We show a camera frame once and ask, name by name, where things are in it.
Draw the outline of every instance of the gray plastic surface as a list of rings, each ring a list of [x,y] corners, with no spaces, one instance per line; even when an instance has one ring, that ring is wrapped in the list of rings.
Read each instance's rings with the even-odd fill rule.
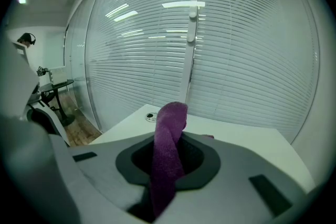
[[[75,163],[69,154],[68,148],[60,136],[50,135],[50,138],[62,179],[77,206],[81,223],[110,224],[129,223],[130,221],[132,223],[143,223],[142,220],[130,216],[125,211],[113,205],[99,189],[94,188],[77,166],[78,163]],[[106,182],[106,185],[113,186],[113,183],[116,183],[116,181]]]
[[[303,190],[286,174],[254,152],[208,137],[185,135],[214,148],[220,156],[221,168],[205,187],[195,191],[179,191],[155,223],[264,223],[273,216],[249,177],[263,174],[293,204],[303,200]],[[70,148],[72,155],[95,152],[98,156],[77,165],[93,187],[107,200],[127,210],[138,202],[143,187],[131,185],[119,174],[115,158],[125,148],[148,138],[153,133],[125,140]]]
[[[0,152],[10,179],[41,216],[49,223],[81,223],[42,127],[0,116]]]

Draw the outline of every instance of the purple towel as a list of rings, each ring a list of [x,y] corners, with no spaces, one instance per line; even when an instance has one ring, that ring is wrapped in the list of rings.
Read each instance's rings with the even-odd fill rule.
[[[156,117],[150,184],[156,217],[174,198],[175,181],[184,176],[176,146],[186,127],[187,111],[186,104],[173,102],[161,108]]]

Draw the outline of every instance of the white surface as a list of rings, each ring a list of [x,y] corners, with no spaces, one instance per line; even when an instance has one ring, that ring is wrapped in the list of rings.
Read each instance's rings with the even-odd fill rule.
[[[36,36],[35,45],[26,49],[29,65],[33,71],[39,66],[53,68],[63,66],[64,27],[34,26],[7,30],[10,40],[16,41],[23,33]],[[39,77],[40,86],[48,84],[49,76]]]
[[[57,85],[67,81],[65,66],[49,69],[49,78],[52,85]]]
[[[58,130],[60,136],[64,139],[64,141],[70,146],[70,142],[67,136],[67,133],[63,127],[63,125],[61,124],[58,116],[55,114],[54,111],[52,111],[50,109],[50,107],[48,107],[45,103],[43,103],[43,101],[39,101],[39,102],[35,102],[35,103],[31,103],[31,106],[33,106],[34,109],[40,109],[42,111],[44,111],[46,114],[49,115],[50,119],[52,120],[53,124],[55,125],[55,128]],[[26,106],[25,107],[25,111],[23,113],[23,116],[21,117],[22,120],[28,121],[27,119],[27,113],[28,111],[31,110],[30,106]]]
[[[144,105],[91,144],[106,143],[154,132],[155,123],[146,121],[145,116],[151,112],[158,112],[159,109],[156,106]],[[288,174],[306,192],[315,187],[303,161],[275,129],[225,123],[188,115],[187,126],[184,130],[195,134],[210,134],[217,140],[248,148]]]
[[[0,38],[0,114],[12,118],[22,115],[38,77],[7,37]]]

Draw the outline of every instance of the floor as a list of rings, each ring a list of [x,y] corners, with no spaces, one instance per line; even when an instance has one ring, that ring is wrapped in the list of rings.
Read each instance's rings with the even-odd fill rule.
[[[70,146],[88,145],[101,135],[101,133],[86,119],[83,113],[80,112],[67,91],[59,93],[59,100],[64,112],[75,116],[74,122],[64,127],[68,135]],[[49,105],[57,108],[58,104],[56,98],[53,98],[49,102]]]

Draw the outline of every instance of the white blinds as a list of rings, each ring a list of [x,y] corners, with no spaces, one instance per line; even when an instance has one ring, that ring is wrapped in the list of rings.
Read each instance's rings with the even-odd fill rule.
[[[310,109],[318,73],[305,0],[199,0],[189,112],[273,127],[288,141]]]
[[[144,104],[179,98],[189,2],[96,0],[86,64],[102,131]]]
[[[66,58],[77,103],[90,111],[90,101],[100,130],[187,93],[191,114],[276,128],[290,142],[299,132],[319,67],[307,0],[198,0],[195,50],[186,41],[195,0],[92,1],[70,21]]]

